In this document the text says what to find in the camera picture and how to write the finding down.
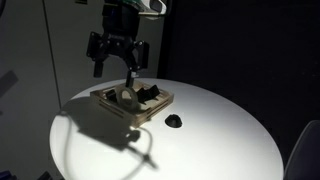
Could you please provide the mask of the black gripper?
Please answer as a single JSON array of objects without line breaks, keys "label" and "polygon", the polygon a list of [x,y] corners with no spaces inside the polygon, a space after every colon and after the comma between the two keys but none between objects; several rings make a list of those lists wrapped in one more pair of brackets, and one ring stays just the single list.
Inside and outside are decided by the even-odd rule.
[{"label": "black gripper", "polygon": [[94,62],[95,78],[103,73],[103,62],[110,56],[125,61],[128,72],[126,86],[132,87],[135,73],[148,67],[149,44],[137,41],[139,11],[129,5],[105,5],[102,10],[103,34],[90,34],[87,56]]}]

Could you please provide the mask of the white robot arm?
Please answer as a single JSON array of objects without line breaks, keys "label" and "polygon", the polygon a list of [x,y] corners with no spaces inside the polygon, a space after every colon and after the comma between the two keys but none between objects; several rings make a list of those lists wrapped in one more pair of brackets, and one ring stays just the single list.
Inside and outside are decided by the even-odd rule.
[{"label": "white robot arm", "polygon": [[86,55],[94,62],[93,76],[100,78],[104,61],[115,56],[127,68],[126,86],[132,87],[140,69],[148,67],[149,44],[137,41],[140,17],[158,19],[167,14],[162,0],[104,0],[103,34],[90,33]]}]

